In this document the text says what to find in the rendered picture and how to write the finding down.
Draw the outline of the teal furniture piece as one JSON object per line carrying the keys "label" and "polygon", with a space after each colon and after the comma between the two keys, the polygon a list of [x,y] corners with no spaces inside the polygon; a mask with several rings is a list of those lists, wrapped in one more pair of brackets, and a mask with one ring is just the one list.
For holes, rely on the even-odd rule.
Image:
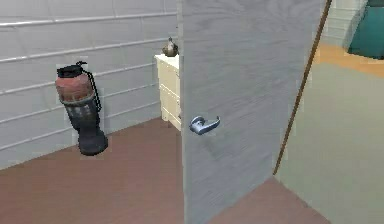
{"label": "teal furniture piece", "polygon": [[384,0],[367,0],[348,52],[384,60]]}

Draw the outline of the cream chest of drawers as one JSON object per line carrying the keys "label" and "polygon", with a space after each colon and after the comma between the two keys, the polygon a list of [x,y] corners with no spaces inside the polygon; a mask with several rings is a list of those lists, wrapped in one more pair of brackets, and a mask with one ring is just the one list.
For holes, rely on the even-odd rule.
{"label": "cream chest of drawers", "polygon": [[154,56],[159,81],[161,115],[177,130],[181,130],[179,56],[167,57],[164,54]]}

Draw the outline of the red and black canister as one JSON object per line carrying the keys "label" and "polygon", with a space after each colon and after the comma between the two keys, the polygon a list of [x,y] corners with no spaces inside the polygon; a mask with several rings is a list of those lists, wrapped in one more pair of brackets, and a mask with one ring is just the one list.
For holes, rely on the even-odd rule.
{"label": "red and black canister", "polygon": [[55,87],[72,127],[78,133],[82,155],[95,156],[108,147],[108,138],[100,128],[101,102],[94,76],[83,68],[85,61],[57,69]]}

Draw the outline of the grey room door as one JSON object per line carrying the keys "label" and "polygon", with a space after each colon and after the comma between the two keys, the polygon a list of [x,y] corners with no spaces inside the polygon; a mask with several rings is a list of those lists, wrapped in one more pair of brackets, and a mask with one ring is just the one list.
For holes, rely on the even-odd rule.
{"label": "grey room door", "polygon": [[[177,0],[184,224],[272,175],[326,0]],[[190,121],[220,125],[197,135]]]}

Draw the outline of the small bronze kettle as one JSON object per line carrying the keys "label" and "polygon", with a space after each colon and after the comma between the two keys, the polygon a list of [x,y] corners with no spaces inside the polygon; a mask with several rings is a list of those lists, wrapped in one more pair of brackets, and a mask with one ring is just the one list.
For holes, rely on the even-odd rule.
{"label": "small bronze kettle", "polygon": [[169,37],[167,44],[162,48],[162,52],[167,57],[175,57],[179,53],[179,47],[173,42],[173,39]]}

